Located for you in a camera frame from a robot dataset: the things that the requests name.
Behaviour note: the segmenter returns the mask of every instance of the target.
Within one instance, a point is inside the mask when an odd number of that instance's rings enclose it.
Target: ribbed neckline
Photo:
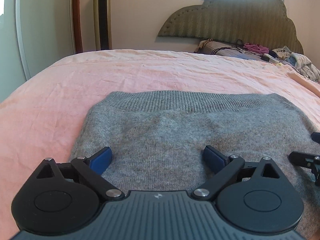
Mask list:
[[[101,103],[126,111],[155,112],[180,109],[187,112],[245,111],[270,105],[276,100],[286,105],[291,103],[277,95],[260,94],[212,94],[183,91],[153,91],[142,93],[110,93]]]

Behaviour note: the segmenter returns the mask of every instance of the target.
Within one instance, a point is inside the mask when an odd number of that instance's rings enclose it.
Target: white wall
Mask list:
[[[320,69],[320,0],[312,0],[310,17],[309,58],[312,63]]]
[[[20,0],[21,34],[31,77],[75,53],[69,1]]]
[[[193,52],[196,39],[157,38],[167,18],[176,10],[201,0],[111,0],[113,49],[153,49]],[[80,0],[84,51],[95,50],[93,1]]]
[[[25,82],[17,44],[15,0],[4,0],[0,15],[0,103]]]
[[[314,43],[319,34],[314,0],[284,0],[289,18],[297,29],[305,54],[317,61]],[[165,20],[177,9],[201,4],[201,0],[111,0],[111,26],[114,49],[153,49],[193,52],[198,44],[196,39],[157,38]],[[81,31],[84,51],[95,50],[93,3],[80,0]]]

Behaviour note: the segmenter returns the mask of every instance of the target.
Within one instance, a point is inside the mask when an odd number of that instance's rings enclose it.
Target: pillow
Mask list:
[[[223,47],[231,48],[234,46],[235,45],[230,43],[222,43],[222,42],[213,41],[212,39],[208,39],[200,42],[198,48],[195,50],[195,53],[212,55],[212,52],[215,49],[219,49]],[[242,58],[242,59],[252,59],[252,60],[265,62],[261,59],[260,56],[254,55],[254,54],[247,54],[247,53],[250,53],[250,52],[246,51],[246,54],[245,54],[244,52],[241,53],[240,51],[234,50],[234,49],[224,49],[224,50],[219,50],[215,55],[226,56],[226,57],[236,57],[236,58]]]

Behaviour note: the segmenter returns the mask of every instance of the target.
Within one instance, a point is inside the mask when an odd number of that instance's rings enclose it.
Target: pink bed sheet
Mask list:
[[[68,160],[89,108],[112,91],[277,93],[320,130],[320,85],[288,65],[169,51],[114,50],[66,57],[0,104],[0,239],[18,229],[11,201],[45,157]]]

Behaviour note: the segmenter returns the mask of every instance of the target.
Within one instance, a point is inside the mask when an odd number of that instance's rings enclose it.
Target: headboard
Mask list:
[[[282,0],[204,0],[173,13],[158,36],[214,39],[236,44],[261,44],[269,49],[287,46],[303,54],[296,28]]]

